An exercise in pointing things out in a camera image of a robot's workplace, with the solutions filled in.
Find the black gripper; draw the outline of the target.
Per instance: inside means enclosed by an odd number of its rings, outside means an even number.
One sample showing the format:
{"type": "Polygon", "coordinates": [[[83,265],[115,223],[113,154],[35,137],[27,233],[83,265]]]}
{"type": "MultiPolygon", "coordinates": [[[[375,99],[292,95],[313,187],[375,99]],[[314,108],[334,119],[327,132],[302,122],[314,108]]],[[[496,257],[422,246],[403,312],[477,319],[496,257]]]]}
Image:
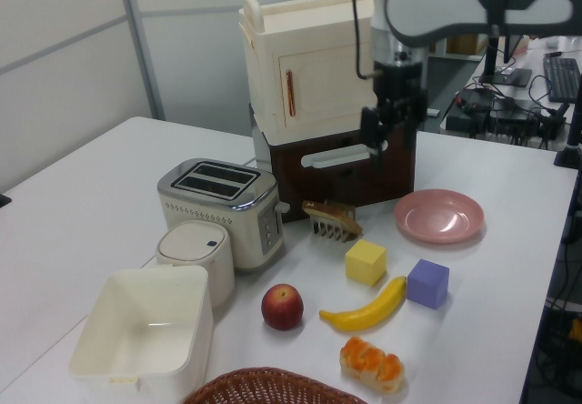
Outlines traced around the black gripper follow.
{"type": "MultiPolygon", "coordinates": [[[[405,129],[416,132],[427,118],[427,98],[412,97],[426,94],[424,65],[421,62],[386,65],[375,61],[374,70],[381,73],[373,82],[376,100],[396,102],[408,98],[404,110],[405,129]]],[[[366,106],[361,111],[361,143],[366,146],[372,164],[380,168],[386,137],[375,108],[366,106]]]]}

